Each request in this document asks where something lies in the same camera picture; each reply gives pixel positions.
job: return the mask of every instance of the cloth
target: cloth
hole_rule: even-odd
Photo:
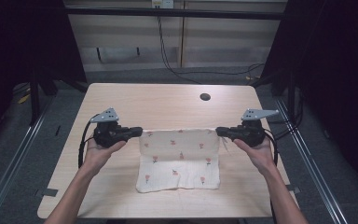
[[[215,130],[144,131],[136,189],[218,189],[220,185]]]

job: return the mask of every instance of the human arm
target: human arm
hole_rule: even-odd
[[[253,148],[240,139],[235,139],[234,143],[248,154],[252,164],[266,179],[277,222],[284,224],[308,223],[287,190],[282,176],[273,162],[269,139],[266,137],[262,144]]]
[[[88,141],[86,157],[83,165],[78,169],[74,179],[63,194],[60,202],[46,219],[45,223],[75,223],[80,205],[86,195],[90,182],[111,157],[112,153],[120,150],[124,141],[112,145],[110,148],[97,146],[95,140]]]

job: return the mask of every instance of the person's left hand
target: person's left hand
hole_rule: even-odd
[[[93,175],[97,175],[112,156],[112,153],[119,151],[125,145],[125,141],[120,141],[109,148],[104,148],[97,145],[94,138],[91,138],[87,143],[86,158],[83,166],[89,168]]]

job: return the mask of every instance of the wooden table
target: wooden table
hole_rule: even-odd
[[[208,93],[211,100],[202,101]],[[47,217],[61,199],[77,171],[81,135],[95,114],[112,106],[126,127],[147,130],[232,127],[241,124],[247,108],[261,105],[252,87],[161,84],[92,84],[79,109],[49,189],[38,215]],[[262,119],[263,126],[268,128]],[[89,126],[87,136],[95,128]],[[139,140],[132,138],[113,154],[92,180],[79,217],[171,218],[171,217],[270,217],[269,193],[263,176],[247,155],[229,139],[220,143],[220,189],[177,189],[139,193],[135,184],[139,170]],[[286,172],[279,161],[286,184]]]

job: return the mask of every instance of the gray carpet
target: gray carpet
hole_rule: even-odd
[[[247,68],[204,68],[181,69],[177,71],[213,71],[239,73]],[[202,84],[246,85],[249,80],[245,74],[222,75],[214,73],[182,74]],[[181,79],[166,69],[138,70],[111,73],[89,73],[89,83],[185,83],[191,81]],[[45,120],[33,141],[14,182],[0,208],[0,223],[42,223],[37,214],[41,198],[34,196],[38,189],[47,187],[49,179],[60,157],[62,147],[69,134],[84,93],[58,83],[59,92],[54,97],[48,109]],[[271,96],[269,86],[256,89],[262,106],[266,109],[276,109],[275,99]],[[30,102],[22,105],[13,104],[7,111],[7,116],[1,124],[0,132],[0,176],[6,170],[17,146],[21,143],[28,129],[31,114]],[[285,130],[284,124],[270,124],[274,133]],[[349,223],[358,223],[358,175],[346,163],[339,153],[334,140],[324,135],[324,127],[319,123],[311,109],[304,106],[304,116],[299,127],[308,147],[317,161],[319,168],[329,187],[337,197],[344,215]],[[310,223],[334,223],[328,213],[319,191],[306,169],[296,145],[289,135],[278,142],[282,161],[293,186],[300,188],[296,197],[301,210]],[[105,223],[106,220],[83,219],[77,223]],[[271,218],[246,218],[247,223],[273,223]]]

